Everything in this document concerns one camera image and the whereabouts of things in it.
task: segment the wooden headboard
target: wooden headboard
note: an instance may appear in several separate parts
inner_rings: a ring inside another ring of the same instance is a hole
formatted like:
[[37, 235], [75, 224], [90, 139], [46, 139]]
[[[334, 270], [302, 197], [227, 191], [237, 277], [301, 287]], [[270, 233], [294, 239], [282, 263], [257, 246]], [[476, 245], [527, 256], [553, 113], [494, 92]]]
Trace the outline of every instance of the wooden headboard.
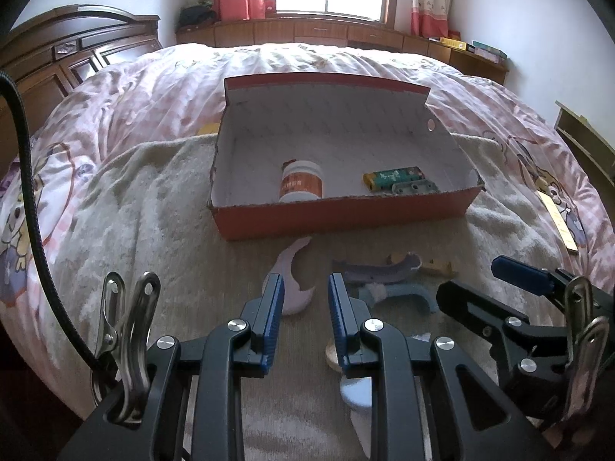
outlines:
[[[30, 133], [74, 88], [105, 66], [160, 50], [157, 15], [68, 5], [24, 22], [0, 43], [0, 68], [17, 82]], [[0, 99], [0, 179], [17, 156], [17, 137]]]

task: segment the pink and white bedspread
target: pink and white bedspread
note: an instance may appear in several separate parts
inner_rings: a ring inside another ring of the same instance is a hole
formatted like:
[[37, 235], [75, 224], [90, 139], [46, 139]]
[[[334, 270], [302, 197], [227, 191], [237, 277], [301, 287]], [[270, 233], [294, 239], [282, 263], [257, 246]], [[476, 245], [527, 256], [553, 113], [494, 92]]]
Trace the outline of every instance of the pink and white bedspread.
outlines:
[[[179, 45], [106, 67], [71, 93], [32, 144], [39, 221], [50, 265], [88, 181], [106, 163], [136, 144], [193, 136], [218, 122], [228, 76], [293, 71], [381, 76], [428, 86], [427, 105], [449, 131], [497, 142], [506, 177], [537, 209], [559, 249], [561, 266], [613, 289], [615, 240], [596, 190], [556, 131], [514, 94], [419, 55], [299, 43]], [[579, 246], [578, 255], [568, 254], [536, 189], [554, 197]], [[0, 198], [0, 318], [29, 365], [45, 382], [58, 383], [62, 373], [50, 358], [43, 331], [53, 314], [32, 261], [15, 165], [2, 181]], [[93, 238], [91, 247], [97, 244]]]

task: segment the open box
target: open box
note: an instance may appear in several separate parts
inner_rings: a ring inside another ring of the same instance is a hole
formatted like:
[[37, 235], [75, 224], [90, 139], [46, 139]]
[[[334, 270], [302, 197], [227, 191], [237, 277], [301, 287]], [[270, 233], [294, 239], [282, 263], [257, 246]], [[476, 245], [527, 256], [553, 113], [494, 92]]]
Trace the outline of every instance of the open box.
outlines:
[[[460, 217], [482, 180], [425, 106], [429, 89], [337, 73], [225, 80], [209, 207], [223, 238], [309, 234]], [[324, 196], [279, 203], [282, 164], [309, 160]], [[419, 166], [438, 194], [373, 194], [363, 174]]]

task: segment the green battery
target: green battery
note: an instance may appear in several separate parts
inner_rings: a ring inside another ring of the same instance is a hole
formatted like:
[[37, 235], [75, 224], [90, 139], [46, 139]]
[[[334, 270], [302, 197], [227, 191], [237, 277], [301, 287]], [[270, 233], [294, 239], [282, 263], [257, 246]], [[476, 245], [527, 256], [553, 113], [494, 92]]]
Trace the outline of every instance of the green battery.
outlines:
[[418, 166], [386, 169], [374, 173], [364, 173], [363, 181], [370, 191], [390, 191], [393, 184], [422, 180], [425, 175]]

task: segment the bed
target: bed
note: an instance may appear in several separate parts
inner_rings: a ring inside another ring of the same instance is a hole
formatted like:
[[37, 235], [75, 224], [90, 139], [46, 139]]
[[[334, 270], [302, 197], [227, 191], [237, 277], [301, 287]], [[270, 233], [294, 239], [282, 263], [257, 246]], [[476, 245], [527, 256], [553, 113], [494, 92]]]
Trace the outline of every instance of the bed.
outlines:
[[[157, 272], [163, 293], [151, 341], [163, 334], [185, 339], [239, 314], [293, 241], [227, 243], [211, 219], [207, 181], [225, 77], [343, 72], [428, 86], [427, 106], [485, 181], [464, 219], [312, 238], [295, 275], [302, 287], [315, 286], [314, 299], [284, 320], [271, 375], [244, 386], [247, 459], [363, 458], [338, 377], [324, 362], [333, 259], [381, 263], [392, 251], [415, 250], [452, 260], [462, 281], [526, 312], [534, 323], [561, 319], [544, 300], [494, 280], [494, 256], [563, 266], [613, 291], [615, 238], [597, 192], [555, 129], [491, 80], [463, 76], [419, 55], [303, 43], [185, 44], [100, 69], [72, 87], [32, 137], [45, 253], [63, 303], [92, 349], [109, 270], [127, 286], [145, 270]], [[93, 408], [88, 372], [41, 291], [15, 163], [0, 189], [0, 320], [45, 384], [85, 417]], [[578, 255], [568, 253], [537, 189], [552, 195]], [[407, 334], [451, 335], [494, 375], [485, 344], [442, 314], [425, 316], [403, 300], [375, 313]]]

